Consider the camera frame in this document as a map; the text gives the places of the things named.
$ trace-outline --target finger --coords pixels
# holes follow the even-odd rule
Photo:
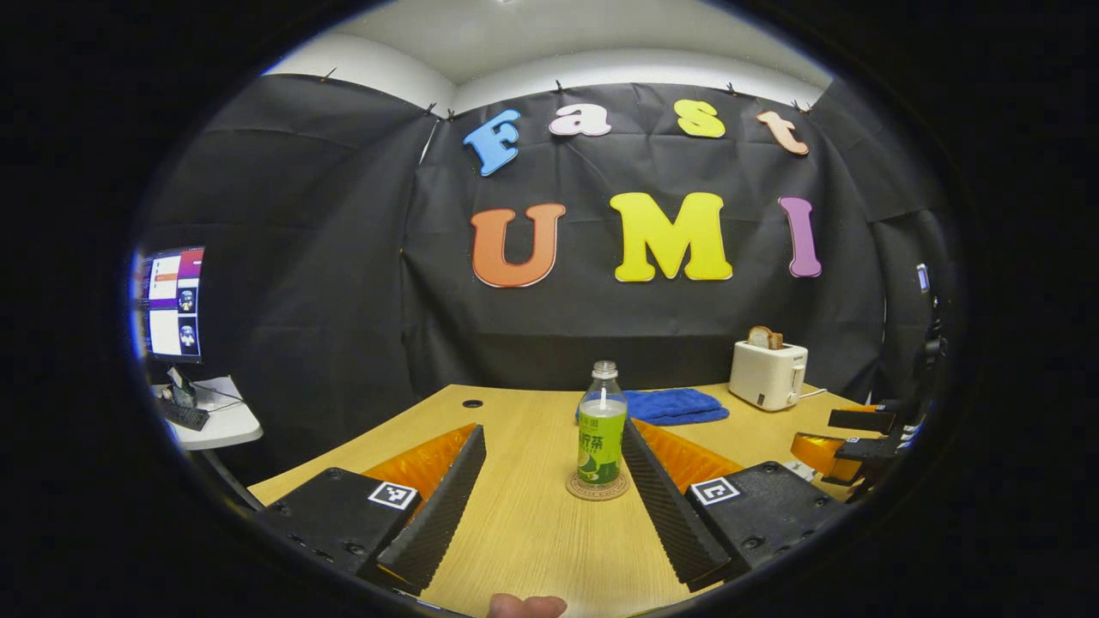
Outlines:
[[[528,618],[530,610],[519,597],[497,593],[488,602],[488,618]]]
[[[556,596],[532,596],[523,603],[531,608],[533,618],[557,618],[568,608],[565,599]]]

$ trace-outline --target green label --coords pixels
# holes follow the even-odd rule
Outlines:
[[[580,456],[576,462],[580,481],[602,485],[618,478],[625,417],[589,417],[580,412]]]

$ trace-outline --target cork coaster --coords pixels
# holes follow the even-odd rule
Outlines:
[[[573,494],[577,498],[584,500],[612,500],[625,494],[630,489],[630,476],[625,472],[625,466],[622,466],[619,468],[618,478],[611,481],[607,485],[588,485],[587,483],[582,483],[574,472],[573,475],[568,477],[568,483],[565,484],[565,488],[568,489],[569,494]]]

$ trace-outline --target white toaster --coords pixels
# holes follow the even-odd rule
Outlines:
[[[798,402],[806,380],[809,350],[782,344],[768,350],[740,341],[733,346],[729,391],[764,410],[782,410]]]

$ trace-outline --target yellow letter m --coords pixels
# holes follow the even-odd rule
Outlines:
[[[695,280],[723,280],[733,276],[725,262],[718,211],[724,202],[713,194],[689,194],[673,224],[648,194],[620,194],[611,208],[622,214],[622,265],[614,269],[620,282],[650,282],[656,268],[648,263],[646,245],[667,278],[679,273],[690,246],[684,274]]]

